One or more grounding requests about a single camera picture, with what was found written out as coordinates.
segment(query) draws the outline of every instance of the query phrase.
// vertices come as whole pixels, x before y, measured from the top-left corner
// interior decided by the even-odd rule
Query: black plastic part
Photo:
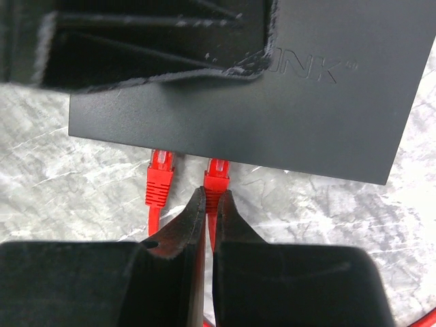
[[[240,217],[230,191],[219,204],[213,299],[218,327],[395,326],[363,250],[267,244]]]
[[[435,0],[283,0],[262,77],[72,96],[69,134],[384,184],[435,35]]]
[[[272,56],[275,0],[1,6],[0,69],[8,73],[0,70],[0,80],[96,91],[192,76],[255,78]]]
[[[142,243],[5,243],[2,326],[202,326],[205,195]]]

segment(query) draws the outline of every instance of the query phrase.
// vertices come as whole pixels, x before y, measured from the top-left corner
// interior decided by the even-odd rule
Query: red cable
[[[436,308],[433,308],[432,311],[414,322],[410,327],[432,327],[434,325],[436,325]]]
[[[154,150],[147,170],[145,204],[149,210],[149,236],[159,230],[160,212],[166,205],[172,177],[174,153]]]
[[[227,160],[211,159],[208,170],[204,172],[203,185],[206,192],[206,213],[208,215],[212,251],[215,249],[218,202],[229,186],[229,170],[230,162]]]

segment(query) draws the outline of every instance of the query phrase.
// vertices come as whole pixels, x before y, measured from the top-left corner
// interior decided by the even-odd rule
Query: gray marble tabletop
[[[0,241],[142,240],[150,150],[70,138],[69,97],[0,85]],[[164,222],[202,184],[178,156]],[[436,306],[436,44],[388,184],[232,164],[243,217],[274,243],[353,245],[377,264],[398,326]],[[213,320],[211,252],[204,312]]]

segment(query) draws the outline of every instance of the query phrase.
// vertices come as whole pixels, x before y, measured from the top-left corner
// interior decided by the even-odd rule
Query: embossed logo
[[[358,64],[355,60],[342,61],[340,59],[328,59],[321,56],[298,56],[294,51],[276,48],[270,72],[288,74],[292,72],[296,76],[304,79],[337,84],[335,72],[340,68],[356,70]]]

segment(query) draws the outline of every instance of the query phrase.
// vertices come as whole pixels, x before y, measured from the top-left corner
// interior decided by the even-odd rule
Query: gray surface
[[[435,39],[436,1],[283,0],[277,22],[260,78],[78,95],[69,134],[386,183]]]
[[[3,85],[0,110],[0,241],[146,238],[149,150],[68,137],[66,95]],[[206,165],[179,158],[166,221]],[[366,249],[399,326],[436,306],[436,46],[385,187],[235,163],[231,188],[270,242]],[[210,252],[207,264],[210,317]]]

